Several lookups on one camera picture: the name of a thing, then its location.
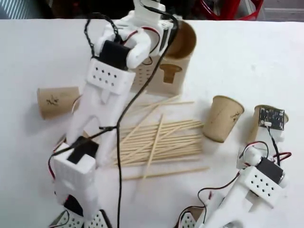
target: white tabletop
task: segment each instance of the white tabletop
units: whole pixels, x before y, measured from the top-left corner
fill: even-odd
[[[54,196],[47,159],[66,131],[70,116],[42,121],[36,90],[83,87],[90,58],[84,24],[84,20],[0,20],[2,227],[45,227],[62,211]],[[283,163],[290,177],[288,196],[261,227],[299,226],[304,211],[301,164],[304,24],[241,21],[190,21],[190,24],[198,42],[183,98],[196,101],[193,113],[201,120],[206,117],[212,97],[219,94],[237,99],[245,107],[245,113],[220,150],[204,156],[201,165],[209,165],[209,171],[147,180],[140,191],[136,191],[135,181],[123,183],[121,227],[172,227],[182,209],[200,204],[196,196],[200,188],[230,181],[237,172],[238,148],[248,133],[257,104],[286,110],[290,118],[285,126],[285,141],[280,146],[293,153]],[[93,40],[102,30],[102,22],[92,23]],[[117,169],[97,170],[96,183],[100,203],[115,227]]]

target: bamboo skewer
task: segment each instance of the bamboo skewer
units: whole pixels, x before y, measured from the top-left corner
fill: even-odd
[[[183,150],[180,152],[176,152],[176,153],[172,153],[172,152],[167,152],[164,154],[160,154],[160,155],[155,155],[153,157],[154,161],[156,160],[163,160],[163,159],[169,159],[169,158],[180,158],[180,157],[184,157],[184,156],[193,156],[193,155],[199,155],[201,154],[201,149],[197,148],[197,149],[193,149],[191,151],[189,150]],[[144,156],[138,158],[137,160],[133,161],[133,162],[122,162],[121,164],[129,164],[129,163],[136,163],[136,162],[147,162],[147,160],[149,159],[149,155],[150,153],[146,153]]]
[[[176,128],[174,128],[173,130],[169,131],[168,133],[162,135],[162,136],[160,137],[159,140],[161,140],[161,139],[167,137],[167,136],[170,135],[170,134],[173,134],[175,131],[179,130],[180,128],[181,128],[181,127],[176,127]],[[129,157],[132,157],[132,156],[135,155],[136,153],[138,153],[138,152],[140,152],[140,151],[146,149],[147,147],[149,147],[149,146],[151,146],[151,145],[152,145],[152,142],[146,144],[145,146],[143,146],[142,148],[140,148],[140,149],[138,149],[138,150],[136,150],[136,151],[133,151],[133,152],[129,153],[129,155],[126,156],[125,159],[127,159],[127,158],[129,158]]]
[[[153,109],[152,109],[152,110],[143,118],[143,120],[140,121],[140,123],[137,124],[137,126],[136,126],[136,127],[135,127],[127,136],[126,136],[126,137],[124,137],[124,139],[122,139],[122,140],[120,141],[120,145],[123,145],[124,142],[127,141],[127,140],[132,136],[132,134],[133,134],[134,132],[137,131],[138,128],[140,128],[141,124],[142,124],[143,122],[145,122],[146,119],[148,119],[148,117],[149,117],[157,108],[158,108],[158,106],[154,107],[154,108],[153,108]]]
[[[148,172],[148,169],[149,169],[149,166],[152,162],[152,159],[153,159],[153,155],[154,155],[154,151],[156,149],[156,145],[157,145],[157,141],[158,141],[158,137],[159,137],[159,134],[161,132],[161,129],[162,129],[162,122],[163,122],[163,115],[161,115],[161,121],[160,121],[160,125],[157,129],[157,133],[156,133],[156,136],[155,136],[155,139],[154,139],[154,143],[153,143],[153,147],[152,147],[152,150],[151,150],[151,154],[150,154],[150,157],[149,157],[149,160],[148,160],[148,164],[147,164],[147,167],[146,167],[146,170],[145,170],[145,173],[143,175],[143,179],[146,179],[147,177],[147,172]]]
[[[160,153],[164,153],[164,152],[167,152],[167,151],[175,150],[175,149],[178,149],[178,148],[181,148],[181,147],[184,147],[184,146],[188,146],[188,145],[191,145],[191,144],[195,144],[195,143],[197,143],[197,142],[199,142],[199,141],[198,141],[198,140],[193,140],[193,141],[191,141],[191,142],[180,143],[180,144],[178,144],[178,145],[176,145],[176,146],[172,146],[172,147],[168,147],[168,148],[159,150],[159,151],[155,152],[155,155],[160,154]],[[126,160],[126,159],[121,159],[121,160],[122,160],[124,163],[126,163],[127,161],[128,161],[128,162],[132,162],[132,161],[136,161],[136,160],[141,159],[141,158],[143,158],[143,157],[142,157],[142,156],[138,156],[137,158],[130,158],[130,159],[128,159],[128,160]]]
[[[171,158],[171,159],[165,159],[165,160],[152,160],[151,164],[162,164],[162,163],[169,163],[169,162],[196,162],[199,158]],[[140,165],[146,165],[146,161],[139,161],[134,163],[128,163],[128,164],[122,164],[124,167],[131,167],[131,166],[140,166]]]
[[[187,105],[187,104],[193,104],[194,101],[180,101],[180,102],[170,102],[170,103],[164,103],[161,104],[163,105]],[[153,105],[155,103],[139,103],[139,104],[135,104],[136,106],[147,106],[147,105]]]
[[[167,128],[170,126],[179,126],[182,123],[188,123],[188,122],[195,122],[195,120],[182,120],[182,121],[173,121],[173,122],[166,122],[163,123],[163,127]],[[121,133],[126,133],[126,132],[130,132],[131,130],[133,130],[136,126],[131,126],[131,127],[125,127],[121,129]],[[140,129],[138,129],[139,131],[146,131],[146,130],[155,130],[158,128],[158,123],[152,123],[152,124],[147,124],[147,125],[143,125],[141,126]]]
[[[147,176],[147,178],[153,178],[153,177],[164,177],[164,176],[169,176],[169,175],[176,175],[176,174],[182,174],[182,173],[190,173],[190,172],[200,172],[200,171],[206,171],[208,170],[209,167],[202,167],[202,168],[195,168],[195,169],[188,169],[188,170],[180,170],[180,171],[172,171],[172,172],[163,172],[163,173],[155,173],[155,174],[150,174]],[[130,180],[137,180],[141,179],[143,176],[130,176],[130,177],[124,177],[123,181],[130,181]]]
[[[201,151],[201,146],[199,144],[193,144],[191,145],[190,147],[187,147],[187,148],[179,148],[177,150],[173,150],[173,151],[167,151],[167,152],[164,152],[164,153],[161,153],[160,155],[164,155],[164,154],[177,154],[177,153],[180,153],[180,152],[192,152],[192,151],[197,151],[197,150],[200,150]],[[146,149],[145,151],[143,152],[140,152],[139,154],[137,154],[136,156],[146,156],[146,155],[149,155],[151,152],[151,149]],[[123,158],[124,156],[128,155],[129,152],[122,152],[120,155],[121,155],[121,158]]]
[[[179,136],[173,136],[173,137],[166,137],[166,138],[159,140],[158,145],[167,144],[167,143],[178,143],[180,141],[189,140],[189,139],[197,139],[197,138],[202,138],[202,134],[179,135]],[[125,148],[133,147],[133,146],[137,146],[137,145],[140,146],[140,144],[150,143],[151,141],[152,141],[152,139],[145,139],[145,140],[141,140],[141,141],[134,140],[134,142],[128,141],[123,146]]]
[[[179,126],[179,131],[182,131],[182,130],[190,130],[190,129],[195,129],[195,128],[200,128],[202,127],[203,124],[195,124],[195,125],[183,125],[183,126]],[[165,134],[165,133],[168,133],[168,132],[171,132],[171,130],[166,130],[166,131],[163,131],[161,132],[161,134]],[[154,136],[155,136],[155,133],[151,133],[151,134],[143,134],[143,135],[135,135],[135,136],[132,136],[130,137],[130,139],[128,140],[128,143],[131,143],[131,142],[138,142],[140,141],[141,139],[143,141],[145,140],[153,140],[154,139]]]
[[[159,105],[164,104],[164,103],[168,103],[169,101],[173,101],[173,100],[179,98],[180,96],[181,95],[177,95],[177,96],[171,97],[169,99],[166,99],[164,101],[153,103],[153,104],[151,104],[149,106],[146,106],[144,108],[140,108],[140,109],[136,109],[136,110],[134,110],[132,112],[128,112],[128,113],[126,113],[126,115],[135,114],[135,113],[138,113],[138,112],[142,112],[142,111],[148,110],[150,108],[158,107]]]
[[[192,123],[180,124],[179,126],[181,126],[181,127],[191,127],[191,126],[200,127],[200,125],[201,125],[201,122],[196,121],[196,122],[192,122]],[[166,132],[172,130],[173,128],[175,128],[175,127],[168,127],[168,128],[162,129],[161,133],[166,133]],[[154,136],[156,132],[157,132],[157,129],[156,130],[145,131],[145,132],[139,132],[139,133],[136,132],[136,133],[132,134],[130,140],[136,139],[138,137],[140,137],[140,138],[151,137],[151,136]]]
[[[191,142],[191,140],[187,140],[187,141],[183,141],[183,143],[188,143],[188,142]],[[167,147],[170,147],[170,146],[175,146],[175,145],[178,145],[179,143],[169,143],[169,144],[163,144],[163,145],[158,145],[156,146],[156,150],[155,151],[159,151],[163,148],[167,148]],[[128,154],[130,153],[130,151],[134,151],[136,149],[138,149],[140,147],[134,147],[134,148],[124,148],[123,150],[121,150],[121,155],[124,155],[124,154]],[[144,153],[144,152],[149,152],[151,151],[152,147],[148,147],[146,149],[144,149],[143,151],[141,151],[140,153]]]

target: red chair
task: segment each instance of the red chair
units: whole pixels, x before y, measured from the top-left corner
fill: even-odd
[[[224,0],[220,15],[216,15],[204,0],[197,0],[197,6],[199,7],[200,12],[209,20],[256,20],[264,0],[251,0],[256,7],[256,11],[245,17],[235,19],[234,17],[237,13],[240,1],[241,0]]]

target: tipped-over paper cup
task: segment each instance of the tipped-over paper cup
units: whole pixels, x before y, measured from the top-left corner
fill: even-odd
[[[78,97],[78,87],[39,88],[37,100],[42,118],[44,120],[52,119],[71,112]]]
[[[213,141],[223,143],[244,110],[239,102],[229,97],[215,96],[203,134]]]
[[[256,141],[256,136],[257,136],[257,131],[258,131],[258,120],[259,120],[259,116],[260,116],[260,108],[264,107],[264,108],[275,108],[273,106],[270,105],[266,105],[266,104],[259,104],[255,107],[255,112],[253,114],[253,121],[252,121],[252,126],[249,132],[249,137],[247,138],[247,143],[251,143]],[[288,115],[285,114],[284,115],[284,124],[287,123],[289,120]]]
[[[165,58],[183,59],[189,57],[196,46],[196,34],[194,29],[185,21],[180,22],[180,29],[176,38],[170,45]]]

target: pile of wooden sticks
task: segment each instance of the pile of wooden sticks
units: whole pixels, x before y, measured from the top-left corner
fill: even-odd
[[[147,174],[151,164],[165,162],[193,162],[197,161],[196,155],[201,154],[202,127],[201,121],[192,119],[182,121],[165,122],[164,115],[158,123],[143,124],[151,114],[163,105],[183,105],[193,102],[172,102],[179,98],[175,96],[156,103],[138,104],[131,114],[150,110],[150,112],[136,126],[121,128],[120,159],[121,166],[146,165],[143,175],[127,177],[123,180],[145,179],[146,177],[158,177],[187,172],[198,172],[204,168],[192,168],[169,173]],[[117,165],[117,151],[113,151],[113,165]]]
[[[146,164],[152,149],[152,163],[186,161],[187,159],[181,159],[181,157],[200,154],[202,136],[201,134],[179,136],[173,134],[183,130],[199,129],[202,126],[200,121],[194,120],[143,125],[121,140],[121,164],[122,166]],[[122,133],[130,133],[134,128],[122,129]]]

